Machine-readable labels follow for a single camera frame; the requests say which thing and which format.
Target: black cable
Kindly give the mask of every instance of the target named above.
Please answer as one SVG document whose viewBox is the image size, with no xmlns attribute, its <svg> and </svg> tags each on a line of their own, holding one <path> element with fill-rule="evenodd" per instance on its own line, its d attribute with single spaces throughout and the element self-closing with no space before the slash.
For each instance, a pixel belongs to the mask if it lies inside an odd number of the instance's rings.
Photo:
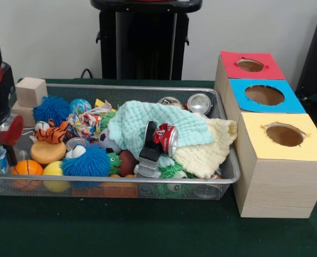
<svg viewBox="0 0 317 257">
<path fill-rule="evenodd" d="M 92 73 L 91 73 L 91 71 L 90 71 L 89 69 L 84 69 L 84 71 L 82 72 L 82 74 L 81 74 L 81 76 L 80 76 L 80 79 L 84 78 L 84 75 L 85 75 L 86 72 L 88 72 L 89 77 L 90 77 L 91 79 L 93 79 L 93 75 L 92 75 Z"/>
</svg>

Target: stacked boxes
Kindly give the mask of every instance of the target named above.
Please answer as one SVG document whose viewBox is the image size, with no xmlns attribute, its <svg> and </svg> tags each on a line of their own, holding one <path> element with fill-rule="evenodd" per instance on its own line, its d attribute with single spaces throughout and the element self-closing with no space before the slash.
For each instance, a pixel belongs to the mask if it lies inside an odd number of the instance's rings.
<svg viewBox="0 0 317 257">
<path fill-rule="evenodd" d="M 42 103 L 44 96 L 48 96 L 46 81 L 24 78 L 16 85 L 16 95 L 17 102 L 12 107 L 12 113 L 23 117 L 24 127 L 34 127 L 33 109 Z"/>
<path fill-rule="evenodd" d="M 241 217 L 308 218 L 317 201 L 317 129 L 272 56 L 221 52 L 215 89 L 238 122 Z"/>
</svg>

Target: black stand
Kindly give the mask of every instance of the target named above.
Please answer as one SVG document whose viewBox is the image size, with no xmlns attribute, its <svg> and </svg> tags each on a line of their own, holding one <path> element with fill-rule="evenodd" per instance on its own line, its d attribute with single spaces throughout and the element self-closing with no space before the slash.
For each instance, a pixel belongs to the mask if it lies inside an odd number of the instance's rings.
<svg viewBox="0 0 317 257">
<path fill-rule="evenodd" d="M 90 0 L 101 10 L 102 73 L 106 79 L 181 80 L 189 18 L 202 0 Z"/>
</svg>

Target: green table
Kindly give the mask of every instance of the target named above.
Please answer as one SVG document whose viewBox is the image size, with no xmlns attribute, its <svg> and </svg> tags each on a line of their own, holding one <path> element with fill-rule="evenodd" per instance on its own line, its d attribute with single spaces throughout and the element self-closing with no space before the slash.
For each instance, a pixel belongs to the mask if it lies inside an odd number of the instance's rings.
<svg viewBox="0 0 317 257">
<path fill-rule="evenodd" d="M 47 80 L 213 87 L 212 81 Z M 0 256 L 317 256 L 309 220 L 240 218 L 221 201 L 0 197 Z"/>
</svg>

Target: circular hole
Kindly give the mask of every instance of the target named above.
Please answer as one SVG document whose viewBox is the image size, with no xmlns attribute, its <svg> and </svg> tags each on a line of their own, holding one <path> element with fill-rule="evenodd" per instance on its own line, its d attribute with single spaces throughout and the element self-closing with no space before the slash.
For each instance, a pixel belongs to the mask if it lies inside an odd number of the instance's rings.
<svg viewBox="0 0 317 257">
<path fill-rule="evenodd" d="M 304 141 L 304 133 L 288 124 L 274 124 L 266 128 L 267 135 L 282 146 L 298 146 Z"/>
<path fill-rule="evenodd" d="M 254 102 L 264 105 L 278 105 L 285 100 L 285 97 L 279 90 L 264 85 L 247 88 L 245 95 Z"/>
<path fill-rule="evenodd" d="M 251 59 L 241 59 L 237 62 L 237 65 L 242 70 L 248 72 L 259 72 L 262 71 L 264 68 L 264 65 L 262 63 Z"/>
</svg>

